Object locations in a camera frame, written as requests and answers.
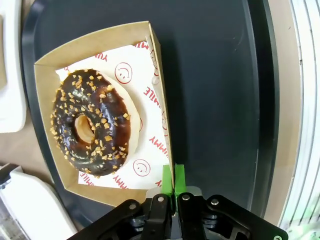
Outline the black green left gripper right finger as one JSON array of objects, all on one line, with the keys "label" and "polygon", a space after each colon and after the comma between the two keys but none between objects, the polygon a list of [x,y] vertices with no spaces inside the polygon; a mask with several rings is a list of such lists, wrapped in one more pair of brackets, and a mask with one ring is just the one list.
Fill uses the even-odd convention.
[{"label": "black green left gripper right finger", "polygon": [[205,199],[197,187],[187,187],[185,168],[174,167],[174,190],[184,240],[286,240],[288,234],[226,197]]}]

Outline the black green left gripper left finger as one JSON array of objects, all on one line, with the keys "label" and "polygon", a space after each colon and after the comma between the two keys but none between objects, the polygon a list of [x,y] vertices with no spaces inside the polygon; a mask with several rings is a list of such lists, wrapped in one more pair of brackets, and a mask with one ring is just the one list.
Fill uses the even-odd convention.
[{"label": "black green left gripper left finger", "polygon": [[162,169],[161,187],[147,191],[145,201],[128,199],[91,223],[71,240],[166,240],[172,226],[172,172]]}]

